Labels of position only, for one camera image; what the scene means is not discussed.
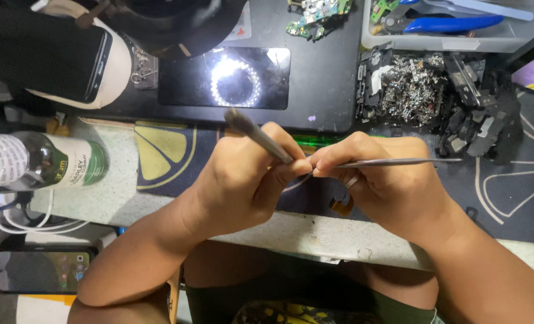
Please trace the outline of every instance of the green bottle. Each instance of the green bottle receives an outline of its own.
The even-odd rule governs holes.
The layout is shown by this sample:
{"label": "green bottle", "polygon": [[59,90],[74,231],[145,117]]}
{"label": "green bottle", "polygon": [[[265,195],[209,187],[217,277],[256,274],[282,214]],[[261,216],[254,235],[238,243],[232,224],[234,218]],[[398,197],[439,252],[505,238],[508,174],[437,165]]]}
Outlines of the green bottle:
{"label": "green bottle", "polygon": [[89,186],[107,173],[93,141],[19,131],[0,134],[0,187],[15,191]]}

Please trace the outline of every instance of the blue pliers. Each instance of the blue pliers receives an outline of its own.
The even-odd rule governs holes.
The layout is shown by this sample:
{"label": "blue pliers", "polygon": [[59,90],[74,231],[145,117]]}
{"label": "blue pliers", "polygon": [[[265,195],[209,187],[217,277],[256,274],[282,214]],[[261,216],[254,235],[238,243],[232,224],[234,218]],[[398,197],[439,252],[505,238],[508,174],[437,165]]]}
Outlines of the blue pliers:
{"label": "blue pliers", "polygon": [[394,33],[454,33],[466,32],[497,25],[503,21],[500,15],[484,15],[464,18],[422,17],[410,19],[405,13],[420,0],[399,0],[399,5],[385,17],[384,27]]}

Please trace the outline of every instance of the phone screen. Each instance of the phone screen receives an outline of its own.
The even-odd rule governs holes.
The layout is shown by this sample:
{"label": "phone screen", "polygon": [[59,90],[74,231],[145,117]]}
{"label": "phone screen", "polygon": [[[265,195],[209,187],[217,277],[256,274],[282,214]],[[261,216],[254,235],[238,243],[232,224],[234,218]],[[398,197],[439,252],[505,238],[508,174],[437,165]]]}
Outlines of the phone screen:
{"label": "phone screen", "polygon": [[88,252],[0,251],[0,291],[77,293]]}
{"label": "phone screen", "polygon": [[93,102],[111,48],[105,29],[0,6],[0,81]]}
{"label": "phone screen", "polygon": [[220,47],[195,58],[160,60],[160,104],[287,108],[288,48]]}

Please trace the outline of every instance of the plastic storage tray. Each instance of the plastic storage tray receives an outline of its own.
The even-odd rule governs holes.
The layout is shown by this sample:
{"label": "plastic storage tray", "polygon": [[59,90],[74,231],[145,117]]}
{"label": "plastic storage tray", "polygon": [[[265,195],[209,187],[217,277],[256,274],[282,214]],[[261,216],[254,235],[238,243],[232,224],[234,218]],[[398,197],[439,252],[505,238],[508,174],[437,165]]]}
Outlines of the plastic storage tray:
{"label": "plastic storage tray", "polygon": [[[524,6],[517,8],[534,13],[534,0],[524,3]],[[523,21],[508,17],[499,25],[479,29],[475,32],[476,37],[474,38],[421,34],[374,36],[370,32],[371,6],[372,0],[365,0],[361,44],[366,48],[393,41],[394,48],[400,50],[513,53],[534,38],[534,19]],[[438,10],[437,12],[445,12],[443,8],[436,10]]]}

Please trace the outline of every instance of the hand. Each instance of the hand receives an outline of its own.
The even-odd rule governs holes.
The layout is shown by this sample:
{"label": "hand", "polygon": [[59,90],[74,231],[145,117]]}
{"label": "hand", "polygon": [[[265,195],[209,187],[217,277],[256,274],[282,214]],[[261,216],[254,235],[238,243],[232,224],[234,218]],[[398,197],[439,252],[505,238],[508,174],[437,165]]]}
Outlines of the hand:
{"label": "hand", "polygon": [[363,176],[349,192],[357,207],[387,231],[420,246],[452,235],[455,216],[465,214],[441,185],[433,164],[333,169],[353,160],[379,158],[429,158],[429,150],[419,138],[370,137],[357,132],[320,149],[308,161],[316,167],[314,176],[332,176],[343,183],[361,172]]}
{"label": "hand", "polygon": [[295,162],[283,164],[249,137],[220,139],[198,179],[183,193],[193,207],[182,215],[192,235],[208,239],[268,221],[287,184],[311,172],[305,154],[281,126],[270,122],[262,129]]}

